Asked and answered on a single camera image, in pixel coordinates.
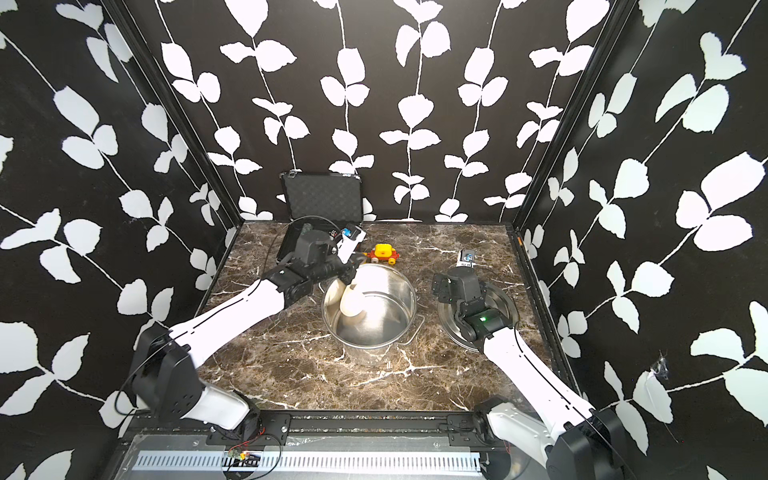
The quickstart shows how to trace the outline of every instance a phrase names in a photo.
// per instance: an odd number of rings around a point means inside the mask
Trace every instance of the black cable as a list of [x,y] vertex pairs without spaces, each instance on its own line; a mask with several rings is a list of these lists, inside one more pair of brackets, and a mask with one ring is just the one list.
[[617,449],[616,449],[616,448],[615,448],[615,447],[614,447],[614,446],[613,446],[613,445],[612,445],[612,444],[611,444],[611,443],[608,441],[608,439],[606,439],[606,438],[603,436],[603,434],[602,434],[602,433],[600,433],[600,431],[597,429],[597,427],[595,427],[594,425],[592,425],[592,422],[590,422],[590,421],[589,421],[589,419],[588,419],[587,417],[585,417],[585,416],[584,416],[584,414],[582,414],[581,412],[579,412],[579,411],[578,411],[578,409],[577,409],[575,406],[573,406],[573,404],[571,403],[571,401],[570,401],[570,400],[568,400],[567,398],[565,398],[565,396],[564,396],[562,393],[560,393],[560,390],[556,389],[556,388],[554,387],[554,385],[552,385],[552,384],[549,382],[549,380],[547,379],[547,377],[546,377],[546,376],[544,376],[544,374],[543,374],[543,373],[541,373],[541,372],[539,371],[539,369],[537,369],[537,368],[536,368],[536,366],[535,366],[535,365],[533,364],[533,362],[532,362],[532,361],[531,361],[531,360],[528,358],[528,356],[527,356],[527,355],[525,355],[525,352],[523,352],[523,349],[520,347],[520,340],[518,339],[518,336],[520,335],[520,333],[518,333],[518,323],[520,323],[520,320],[519,320],[519,319],[518,319],[518,321],[517,321],[517,322],[515,322],[515,324],[514,324],[514,325],[512,325],[512,329],[515,331],[515,342],[517,343],[517,345],[518,345],[518,349],[520,350],[520,353],[522,353],[523,357],[525,357],[525,359],[528,361],[528,363],[529,363],[529,364],[530,364],[530,365],[533,367],[533,370],[535,370],[535,371],[536,371],[536,373],[538,373],[538,374],[539,374],[539,376],[540,376],[541,378],[543,378],[543,379],[544,379],[544,381],[545,381],[547,384],[549,384],[549,386],[550,386],[550,387],[552,387],[552,389],[553,389],[555,392],[557,392],[557,393],[558,393],[558,395],[559,395],[560,397],[562,397],[562,399],[563,399],[563,400],[565,400],[565,401],[566,401],[566,403],[567,403],[568,405],[570,405],[570,406],[572,407],[572,409],[573,409],[573,410],[574,410],[576,413],[578,413],[578,415],[579,415],[581,418],[583,418],[583,419],[584,419],[584,421],[587,423],[587,425],[589,425],[590,427],[592,427],[592,429],[594,430],[594,432],[595,432],[595,433],[597,433],[597,434],[600,436],[600,438],[601,438],[601,439],[603,439],[603,442],[605,442],[605,444],[606,444],[606,445],[608,445],[608,447],[610,447],[610,448],[611,448],[611,450],[613,450],[613,452],[616,454],[616,456],[619,458],[619,460],[621,460],[621,462],[622,462],[622,463],[624,463],[624,465],[627,467],[627,470],[628,470],[628,471],[629,471],[629,472],[632,474],[632,476],[635,478],[635,480],[637,480],[637,475],[635,475],[635,474],[634,474],[634,472],[632,471],[632,468],[629,466],[629,464],[627,463],[627,461],[626,461],[626,460],[624,460],[624,457],[622,457],[622,456],[621,456],[621,454],[618,452],[618,450],[617,450]]

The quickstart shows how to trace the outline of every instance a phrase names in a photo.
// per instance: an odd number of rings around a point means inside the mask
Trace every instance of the black wallpaper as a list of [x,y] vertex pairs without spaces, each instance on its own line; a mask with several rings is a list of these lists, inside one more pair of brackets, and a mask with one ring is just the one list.
[[234,235],[115,33],[0,2],[0,478],[96,476],[137,334],[194,314]]
[[126,4],[243,218],[285,220],[278,174],[332,168],[362,177],[367,220],[428,222],[511,219],[611,5]]
[[768,5],[666,5],[631,15],[525,243],[581,388],[632,435],[638,478],[762,478]]

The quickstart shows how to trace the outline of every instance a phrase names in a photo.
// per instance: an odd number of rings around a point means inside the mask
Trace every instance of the marble countertop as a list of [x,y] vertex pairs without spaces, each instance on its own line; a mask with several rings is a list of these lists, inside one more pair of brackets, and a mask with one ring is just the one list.
[[[247,223],[238,235],[205,310],[228,300],[260,274],[267,246],[281,223]],[[397,345],[389,361],[360,366],[348,359],[323,322],[323,292],[315,287],[275,316],[262,320],[216,352],[198,372],[224,389],[237,389],[263,409],[471,410],[493,395],[530,405],[509,378],[483,355],[454,344],[443,332],[432,275],[455,265],[460,248],[477,250],[481,280],[501,287],[518,307],[518,330],[547,364],[517,257],[502,226],[370,223],[364,251],[391,243],[401,254],[396,268],[415,287],[425,322],[408,345]],[[275,257],[280,238],[270,253]],[[271,260],[267,268],[274,265]],[[401,339],[406,342],[412,330]]]

